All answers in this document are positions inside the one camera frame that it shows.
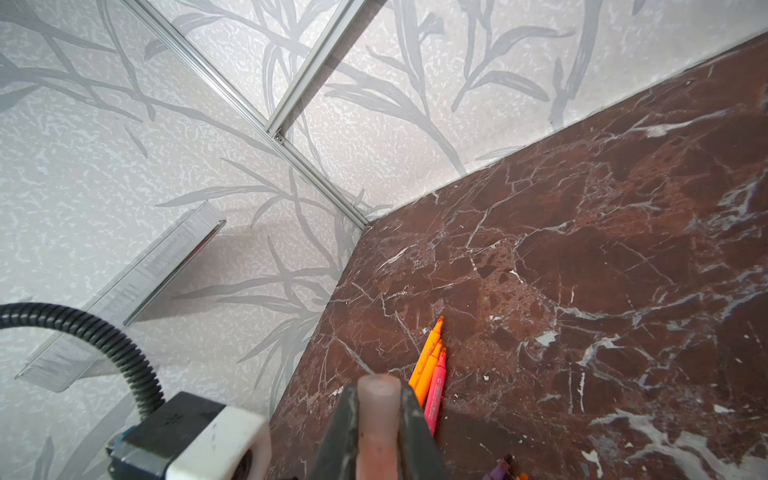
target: brown marble countertop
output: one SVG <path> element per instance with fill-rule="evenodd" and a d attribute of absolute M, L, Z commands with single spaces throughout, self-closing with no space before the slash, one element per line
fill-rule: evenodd
<path fill-rule="evenodd" d="M 340 387 L 445 316 L 453 478 L 768 478 L 768 37 L 373 223 L 271 422 L 305 478 Z"/>

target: purple marker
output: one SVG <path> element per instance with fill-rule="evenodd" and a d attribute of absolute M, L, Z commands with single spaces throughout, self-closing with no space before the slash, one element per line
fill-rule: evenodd
<path fill-rule="evenodd" d="M 504 458 L 498 461 L 496 468 L 483 475 L 482 480 L 507 480 L 512 478 L 512 475 L 509 475 L 511 463 L 512 455 L 504 455 Z"/>

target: clear plastic shelf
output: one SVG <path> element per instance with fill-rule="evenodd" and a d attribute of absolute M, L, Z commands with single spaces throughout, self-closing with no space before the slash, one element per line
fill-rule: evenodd
<path fill-rule="evenodd" d="M 120 330 L 127 328 L 226 222 L 207 201 L 189 210 L 82 309 Z M 55 333 L 25 361 L 16 378 L 63 392 L 100 356 L 82 340 Z"/>

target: gray leaf pattern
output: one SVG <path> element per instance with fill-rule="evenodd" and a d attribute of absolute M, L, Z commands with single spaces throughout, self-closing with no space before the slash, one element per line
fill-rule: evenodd
<path fill-rule="evenodd" d="M 267 113 L 274 108 L 279 98 L 275 98 L 273 85 L 277 75 L 290 81 L 300 66 L 300 57 L 306 56 L 311 49 L 301 43 L 300 39 L 308 27 L 317 20 L 318 16 L 338 4 L 337 0 L 310 0 L 301 16 L 298 16 L 293 0 L 265 0 L 252 2 L 256 21 L 237 15 L 208 0 L 177 0 L 181 5 L 198 10 L 198 17 L 193 14 L 179 15 L 171 23 L 177 26 L 183 35 L 188 35 L 205 25 L 219 19 L 237 22 L 263 35 L 269 44 L 262 58 L 262 86 Z M 161 46 L 151 43 L 145 50 L 145 55 L 156 55 L 164 50 Z"/>
<path fill-rule="evenodd" d="M 106 462 L 99 462 L 88 472 L 86 469 L 96 455 L 103 455 L 104 446 L 125 425 L 128 416 L 134 410 L 134 405 L 134 399 L 130 393 L 124 396 L 80 441 L 56 480 L 80 480 L 84 475 L 98 478 L 107 473 Z"/>
<path fill-rule="evenodd" d="M 41 35 L 56 38 L 57 40 L 78 47 L 116 52 L 113 48 L 99 45 L 98 43 L 88 41 L 84 38 L 79 38 L 60 28 L 45 23 L 38 17 L 35 10 L 25 0 L 12 0 L 0 3 L 0 22 L 15 23 L 16 25 L 28 28 L 29 30 L 39 32 Z"/>
<path fill-rule="evenodd" d="M 645 0 L 634 0 L 634 3 L 632 4 L 632 15 L 637 15 L 637 13 L 642 10 L 643 5 L 645 5 Z"/>
<path fill-rule="evenodd" d="M 171 24 L 181 33 L 187 35 L 196 28 L 210 25 L 221 17 L 219 15 L 204 15 L 202 13 L 186 13 L 176 17 Z M 168 48 L 160 40 L 153 40 L 144 48 L 144 59 L 149 60 L 157 54 L 163 53 Z"/>
<path fill-rule="evenodd" d="M 51 40 L 51 42 L 52 42 L 51 43 L 52 45 L 55 45 L 55 41 Z M 63 51 L 61 51 L 59 48 L 57 48 L 57 51 L 59 51 L 60 54 L 65 58 Z M 118 84 L 109 84 L 103 81 L 98 81 L 98 80 L 93 80 L 90 78 L 83 77 L 77 74 L 76 72 L 74 72 L 73 68 L 71 68 L 69 72 L 63 72 L 63 71 L 53 70 L 49 68 L 30 68 L 30 67 L 19 68 L 9 58 L 5 57 L 4 55 L 0 57 L 0 67 L 2 67 L 4 77 L 9 78 L 11 81 L 28 82 L 28 83 L 36 84 L 39 87 L 49 88 L 53 91 L 62 93 L 77 102 L 86 104 L 91 107 L 100 108 L 101 110 L 111 111 L 141 123 L 142 120 L 136 115 L 133 115 L 132 113 L 120 107 L 108 104 L 106 101 L 101 99 L 95 93 L 94 87 L 105 89 L 108 91 L 113 91 L 116 93 L 127 94 L 131 98 L 136 98 L 137 100 L 143 101 L 149 105 L 162 107 L 169 111 L 173 111 L 175 113 L 185 115 L 189 118 L 193 118 L 194 120 L 205 122 L 213 127 L 221 129 L 222 131 L 226 131 L 227 133 L 237 136 L 241 140 L 244 140 L 246 143 L 248 143 L 251 147 L 255 147 L 258 150 L 261 150 L 270 154 L 273 153 L 272 149 L 267 147 L 264 143 L 253 139 L 250 135 L 245 134 L 241 131 L 238 131 L 237 129 L 232 128 L 229 125 L 226 125 L 220 121 L 217 121 L 211 118 L 209 115 L 205 114 L 204 112 L 198 111 L 193 108 L 185 107 L 183 105 L 171 104 L 166 101 L 152 98 L 152 97 L 143 95 L 140 91 L 136 91 L 132 88 L 127 88 Z M 66 81 L 72 84 L 79 84 L 86 91 L 90 91 L 91 96 L 86 96 L 74 90 L 71 90 L 69 88 L 64 88 L 60 84 L 51 83 L 50 81 L 48 81 L 48 79 L 56 79 L 56 80 Z M 33 89 L 29 89 L 25 91 L 25 95 L 31 93 L 32 91 Z"/>
<path fill-rule="evenodd" d="M 32 473 L 32 480 L 48 480 L 48 474 L 51 472 L 51 463 L 53 463 L 54 454 L 53 439 L 49 435 L 45 439 L 45 445 L 40 452 L 40 456 L 35 462 L 35 471 Z"/>
<path fill-rule="evenodd" d="M 128 55 L 125 53 L 125 50 L 123 49 L 123 46 L 120 43 L 120 39 L 118 38 L 117 32 L 114 30 L 114 26 L 112 25 L 112 19 L 109 16 L 108 7 L 106 0 L 98 0 L 98 12 L 101 16 L 101 22 L 104 24 L 104 27 L 107 29 L 107 32 L 109 33 L 109 38 L 112 40 L 112 44 L 115 47 L 115 50 L 118 51 L 118 55 L 120 55 L 120 61 L 123 64 L 123 68 L 125 69 L 125 73 L 128 76 L 128 80 L 131 83 L 131 87 L 133 87 L 134 91 L 136 92 L 137 99 L 143 99 L 144 94 L 141 92 L 141 87 L 139 86 L 139 80 L 136 77 L 136 71 L 134 69 L 133 62 L 128 58 Z M 154 121 L 154 116 L 156 114 L 154 110 L 154 106 L 149 101 L 145 101 L 144 104 L 147 106 L 147 116 L 150 120 Z M 131 134 L 131 140 L 136 141 L 135 137 Z"/>
<path fill-rule="evenodd" d="M 136 148 L 138 148 L 141 154 L 144 155 L 144 158 L 149 158 L 149 151 L 144 146 L 144 144 L 141 143 L 141 140 L 139 140 L 136 137 L 136 135 L 134 135 L 134 132 L 132 132 L 131 129 L 128 128 L 127 125 L 125 126 L 125 131 L 126 133 L 128 133 L 128 137 L 131 139 L 131 141 L 136 144 Z"/>
<path fill-rule="evenodd" d="M 29 87 L 19 88 L 18 90 L 0 94 L 0 112 L 13 108 L 22 98 L 31 94 L 38 88 L 40 87 L 37 85 L 30 85 Z"/>
<path fill-rule="evenodd" d="M 501 57 L 502 55 L 506 55 L 507 52 L 512 49 L 512 47 L 526 38 L 562 38 L 573 35 L 572 32 L 567 31 L 565 33 L 559 33 L 552 28 L 524 26 L 511 28 L 499 35 L 494 41 L 491 41 L 491 38 L 493 37 L 493 31 L 488 19 L 493 9 L 493 2 L 488 2 L 486 4 L 485 12 L 480 12 L 480 2 L 472 2 L 471 4 L 468 2 L 460 3 L 462 3 L 462 7 L 465 8 L 465 11 L 467 12 L 468 21 L 470 22 L 469 31 L 475 31 L 476 22 L 479 22 L 485 30 L 485 56 L 480 61 L 478 66 L 472 69 L 472 54 L 470 53 L 470 49 L 474 49 L 475 47 L 474 38 L 472 38 L 472 40 L 467 44 L 467 58 L 464 65 L 464 72 L 467 81 L 462 89 L 458 92 L 458 94 L 456 94 L 456 98 L 451 105 L 451 111 L 455 112 L 458 109 L 458 106 L 462 103 L 462 99 L 468 91 L 489 83 L 499 84 L 512 88 L 513 90 L 520 91 L 521 93 L 524 93 L 537 100 L 549 101 L 549 95 L 547 95 L 547 92 L 544 90 L 544 88 L 540 87 L 532 80 L 529 80 L 514 72 L 494 70 L 489 71 L 482 77 L 480 77 L 480 75 L 483 74 L 485 69 L 491 64 L 492 61 L 498 57 Z M 478 20 L 481 13 L 482 17 L 484 18 L 483 22 Z"/>
<path fill-rule="evenodd" d="M 240 170 L 248 177 L 253 178 L 260 185 L 255 185 L 253 187 L 209 187 L 174 198 L 159 205 L 159 207 L 195 203 L 211 198 L 212 195 L 222 197 L 250 193 L 252 191 L 273 194 L 269 200 L 265 201 L 257 208 L 251 221 L 251 227 L 255 227 L 258 220 L 277 202 L 281 200 L 289 201 L 293 203 L 296 222 L 300 226 L 305 240 L 313 246 L 316 254 L 322 257 L 328 264 L 328 267 L 303 268 L 291 271 L 286 268 L 285 262 L 278 253 L 272 238 L 267 236 L 267 248 L 275 263 L 277 275 L 257 277 L 229 285 L 220 284 L 206 286 L 202 289 L 193 290 L 177 297 L 179 300 L 212 298 L 215 303 L 260 306 L 276 313 L 292 315 L 291 318 L 284 320 L 281 324 L 275 327 L 272 332 L 270 332 L 240 360 L 241 362 L 244 362 L 268 350 L 254 384 L 255 388 L 264 379 L 266 370 L 270 366 L 272 359 L 275 358 L 275 355 L 278 352 L 280 353 L 278 373 L 272 378 L 270 384 L 270 411 L 272 412 L 276 408 L 277 402 L 280 400 L 283 389 L 293 373 L 293 369 L 306 346 L 306 342 L 309 341 L 309 337 L 319 321 L 322 310 L 317 310 L 314 306 L 320 306 L 322 309 L 330 299 L 330 292 L 326 291 L 320 283 L 312 280 L 312 278 L 327 276 L 333 279 L 334 282 L 338 281 L 341 276 L 342 268 L 344 264 L 346 264 L 349 255 L 352 253 L 354 242 L 352 240 L 352 231 L 350 228 L 354 227 L 349 225 L 349 222 L 346 221 L 340 212 L 330 210 L 322 204 L 318 204 L 311 199 L 302 197 L 298 190 L 298 185 L 292 168 L 288 170 L 290 189 L 289 191 L 285 191 L 278 187 L 274 182 L 267 180 L 264 176 L 259 175 L 257 172 L 242 164 L 238 164 L 237 162 L 228 159 L 222 160 L 232 167 L 235 167 L 237 170 Z M 334 234 L 336 236 L 335 255 L 325 247 L 323 242 L 321 242 L 313 232 L 313 229 L 306 218 L 306 214 L 303 211 L 303 206 L 305 205 L 319 208 L 325 214 L 333 216 Z M 259 287 L 271 284 L 282 284 L 285 297 L 253 292 Z M 296 289 L 300 287 L 309 290 L 314 295 L 309 298 L 308 302 L 302 301 L 299 296 L 296 295 Z"/>
<path fill-rule="evenodd" d="M 430 35 L 442 35 L 445 33 L 445 26 L 442 23 L 442 17 L 430 12 L 424 17 L 424 21 L 419 25 L 419 43 L 426 40 Z"/>
<path fill-rule="evenodd" d="M 395 14 L 401 59 L 384 58 L 381 55 L 377 55 L 373 50 L 369 50 L 369 53 L 374 59 L 404 71 L 408 75 L 411 86 L 420 98 L 421 108 L 413 103 L 410 97 L 392 82 L 373 77 L 342 62 L 339 62 L 336 70 L 351 78 L 355 84 L 328 83 L 325 86 L 330 91 L 327 91 L 325 96 L 343 99 L 367 110 L 399 118 L 415 125 L 437 143 L 456 172 L 460 175 L 465 175 L 467 170 L 459 160 L 458 152 L 430 117 L 429 102 L 426 97 L 424 67 L 422 64 L 421 48 L 423 38 L 419 38 L 419 23 L 416 21 L 415 2 L 413 0 L 392 0 L 390 3 Z M 429 14 L 422 21 L 422 25 L 427 22 L 427 18 L 429 18 Z"/>
<path fill-rule="evenodd" d="M 600 21 L 600 8 L 602 6 L 603 0 L 584 0 L 584 27 L 581 29 L 576 59 L 564 87 L 561 85 L 563 79 L 562 63 L 560 58 L 557 60 L 557 67 L 552 79 L 556 95 L 552 101 L 552 110 L 549 115 L 549 121 L 555 130 L 564 127 L 565 106 L 569 100 L 576 98 L 581 82 L 584 80 L 584 74 L 587 73 L 587 66 L 592 59 L 594 42 L 598 37 L 598 22 Z"/>

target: pink marker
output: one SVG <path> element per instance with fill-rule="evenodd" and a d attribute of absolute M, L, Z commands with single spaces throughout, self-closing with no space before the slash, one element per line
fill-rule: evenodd
<path fill-rule="evenodd" d="M 429 395 L 424 407 L 424 417 L 429 427 L 429 433 L 435 436 L 435 425 L 437 425 L 437 415 L 440 410 L 440 400 L 442 399 L 442 387 L 445 385 L 445 349 L 440 352 L 440 360 L 437 362 L 435 371 L 432 374 L 432 383 L 429 385 Z"/>

